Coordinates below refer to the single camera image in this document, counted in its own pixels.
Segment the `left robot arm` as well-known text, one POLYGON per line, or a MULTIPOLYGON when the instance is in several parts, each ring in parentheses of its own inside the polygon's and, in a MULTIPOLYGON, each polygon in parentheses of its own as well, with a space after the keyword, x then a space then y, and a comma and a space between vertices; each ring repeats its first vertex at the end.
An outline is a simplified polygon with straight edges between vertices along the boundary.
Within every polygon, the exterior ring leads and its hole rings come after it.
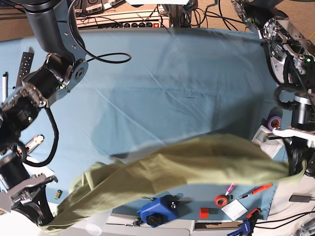
POLYGON ((268 139, 281 139, 289 173, 315 176, 315 46, 278 10, 278 0, 234 0, 242 22, 263 40, 271 76, 278 84, 276 104, 292 112, 287 129, 273 127, 268 139))

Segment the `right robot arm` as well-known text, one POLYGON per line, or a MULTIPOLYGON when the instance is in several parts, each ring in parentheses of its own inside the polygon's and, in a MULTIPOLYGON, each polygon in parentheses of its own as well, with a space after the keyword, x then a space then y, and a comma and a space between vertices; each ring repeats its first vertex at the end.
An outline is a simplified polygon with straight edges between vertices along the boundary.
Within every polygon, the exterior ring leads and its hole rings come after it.
POLYGON ((51 105, 66 96, 85 76, 89 61, 108 62, 107 55, 91 54, 81 38, 75 19, 72 0, 21 0, 33 33, 47 53, 43 65, 30 72, 30 55, 24 55, 15 90, 0 105, 0 209, 16 211, 38 226, 53 221, 46 199, 46 185, 55 176, 30 175, 26 166, 48 165, 57 150, 59 131, 51 112, 51 105), (20 140, 44 110, 54 131, 52 149, 48 157, 38 163, 27 159, 30 149, 20 140))

